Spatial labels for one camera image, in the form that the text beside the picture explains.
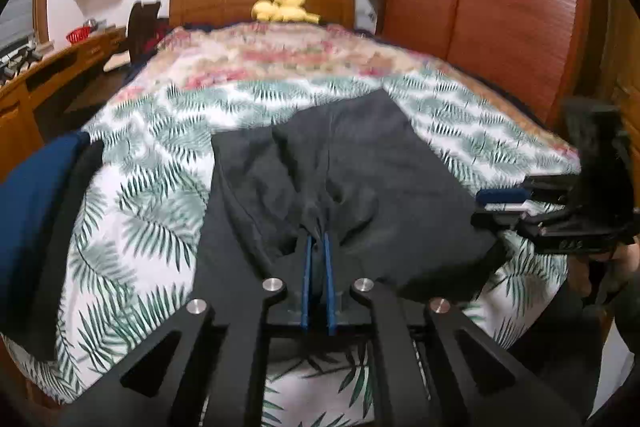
plush toy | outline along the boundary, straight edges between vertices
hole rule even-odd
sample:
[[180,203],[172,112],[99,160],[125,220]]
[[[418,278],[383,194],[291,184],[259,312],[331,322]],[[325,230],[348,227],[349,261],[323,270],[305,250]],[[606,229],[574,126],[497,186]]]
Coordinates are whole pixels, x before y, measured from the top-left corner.
[[261,22],[311,22],[318,24],[320,16],[307,13],[302,7],[306,0],[260,0],[251,10],[251,16]]

red plastic basket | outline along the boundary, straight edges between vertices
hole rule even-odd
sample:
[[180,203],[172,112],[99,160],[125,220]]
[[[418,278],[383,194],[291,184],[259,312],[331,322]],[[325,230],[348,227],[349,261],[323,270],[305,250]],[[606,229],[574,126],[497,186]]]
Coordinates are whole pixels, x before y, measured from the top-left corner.
[[69,35],[66,36],[66,40],[71,44],[78,44],[78,42],[84,41],[89,36],[89,33],[91,33],[89,26],[80,26],[69,33]]

metal pin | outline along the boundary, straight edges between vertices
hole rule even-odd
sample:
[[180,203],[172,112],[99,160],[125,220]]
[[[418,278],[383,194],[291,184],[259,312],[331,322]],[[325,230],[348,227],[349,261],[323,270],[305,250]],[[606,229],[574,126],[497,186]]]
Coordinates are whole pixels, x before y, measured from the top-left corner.
[[283,286],[284,282],[282,282],[282,279],[278,279],[277,277],[269,277],[262,281],[262,288],[268,292],[276,292]]
[[353,287],[359,292],[369,292],[373,288],[373,281],[366,277],[361,277],[353,282]]
[[187,304],[187,311],[193,315],[200,315],[207,309],[207,303],[203,299],[192,299]]
[[447,299],[443,299],[442,297],[434,297],[429,301],[429,308],[434,313],[447,313],[451,309],[451,304]]

